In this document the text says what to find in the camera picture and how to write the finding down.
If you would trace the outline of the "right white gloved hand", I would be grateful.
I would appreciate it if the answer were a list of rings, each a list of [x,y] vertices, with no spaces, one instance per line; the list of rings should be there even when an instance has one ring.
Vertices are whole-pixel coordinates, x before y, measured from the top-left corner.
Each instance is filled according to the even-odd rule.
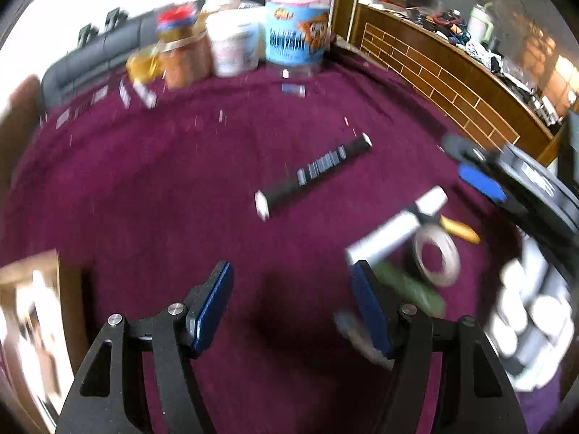
[[[517,392],[554,378],[574,335],[569,285],[538,242],[524,234],[505,264],[485,333]]]

